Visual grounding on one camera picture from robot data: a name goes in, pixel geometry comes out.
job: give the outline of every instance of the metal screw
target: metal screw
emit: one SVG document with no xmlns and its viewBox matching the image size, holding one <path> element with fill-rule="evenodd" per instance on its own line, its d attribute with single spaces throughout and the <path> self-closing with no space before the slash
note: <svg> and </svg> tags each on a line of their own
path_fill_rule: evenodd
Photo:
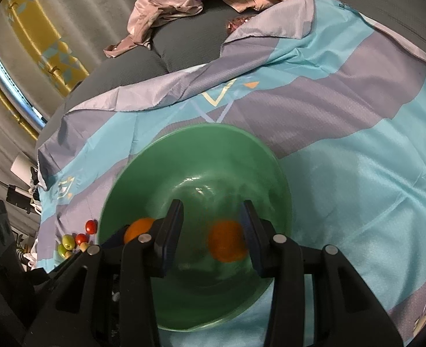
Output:
<svg viewBox="0 0 426 347">
<path fill-rule="evenodd" d="M 139 235 L 138 240 L 139 242 L 149 242 L 150 240 L 152 240 L 152 236 L 150 236 L 149 234 L 142 234 Z"/>
<path fill-rule="evenodd" d="M 287 237 L 282 234 L 276 234 L 272 237 L 272 239 L 278 244 L 283 244 L 284 242 L 287 241 Z"/>
<path fill-rule="evenodd" d="M 334 256 L 335 254 L 338 253 L 338 248 L 334 247 L 333 245 L 327 245 L 327 247 L 325 247 L 325 251 L 328 254 L 331 254 L 332 256 Z"/>
<path fill-rule="evenodd" d="M 86 251 L 90 256 L 94 256 L 98 254 L 100 250 L 99 245 L 91 245 Z"/>
</svg>

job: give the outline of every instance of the green bowl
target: green bowl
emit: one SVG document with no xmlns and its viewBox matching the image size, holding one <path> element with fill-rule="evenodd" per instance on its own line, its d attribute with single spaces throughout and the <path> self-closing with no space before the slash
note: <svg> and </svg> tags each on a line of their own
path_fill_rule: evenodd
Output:
<svg viewBox="0 0 426 347">
<path fill-rule="evenodd" d="M 161 218 L 173 199 L 184 203 L 175 260 L 165 278 L 153 278 L 160 328 L 193 331 L 232 319 L 271 283 L 258 277 L 249 256 L 221 263 L 208 251 L 218 220 L 238 221 L 250 199 L 277 233 L 290 233 L 291 198 L 277 159 L 259 139 L 225 124 L 200 124 L 172 132 L 141 151 L 115 182 L 97 234 L 106 241 L 142 217 Z"/>
</svg>

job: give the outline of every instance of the orange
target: orange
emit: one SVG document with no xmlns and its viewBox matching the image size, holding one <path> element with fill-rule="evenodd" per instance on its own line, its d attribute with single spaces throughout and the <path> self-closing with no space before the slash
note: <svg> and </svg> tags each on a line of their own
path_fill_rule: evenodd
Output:
<svg viewBox="0 0 426 347">
<path fill-rule="evenodd" d="M 208 250 L 220 262 L 241 261 L 248 254 L 242 226 L 235 221 L 220 221 L 208 233 Z"/>
<path fill-rule="evenodd" d="M 139 235 L 149 232 L 154 220 L 154 218 L 141 218 L 133 222 L 126 230 L 125 236 L 123 236 L 123 242 L 127 244 Z"/>
</svg>

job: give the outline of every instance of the yellow triangle graphic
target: yellow triangle graphic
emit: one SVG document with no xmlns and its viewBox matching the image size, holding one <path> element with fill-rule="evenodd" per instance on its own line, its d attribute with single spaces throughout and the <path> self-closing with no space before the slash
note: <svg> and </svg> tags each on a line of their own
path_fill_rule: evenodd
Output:
<svg viewBox="0 0 426 347">
<path fill-rule="evenodd" d="M 254 89 L 255 87 L 258 86 L 259 82 L 249 82 L 249 83 L 244 83 L 244 86 L 247 86 L 249 89 Z"/>
</svg>

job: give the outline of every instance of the green fruit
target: green fruit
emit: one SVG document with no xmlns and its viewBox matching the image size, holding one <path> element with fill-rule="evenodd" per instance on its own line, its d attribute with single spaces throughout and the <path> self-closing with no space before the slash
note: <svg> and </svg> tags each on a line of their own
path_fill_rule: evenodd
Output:
<svg viewBox="0 0 426 347">
<path fill-rule="evenodd" d="M 59 244 L 57 245 L 57 253 L 59 253 L 62 258 L 65 258 L 67 249 L 62 244 Z"/>
<path fill-rule="evenodd" d="M 62 236 L 62 245 L 67 250 L 72 250 L 75 248 L 75 239 L 72 235 L 64 235 Z"/>
</svg>

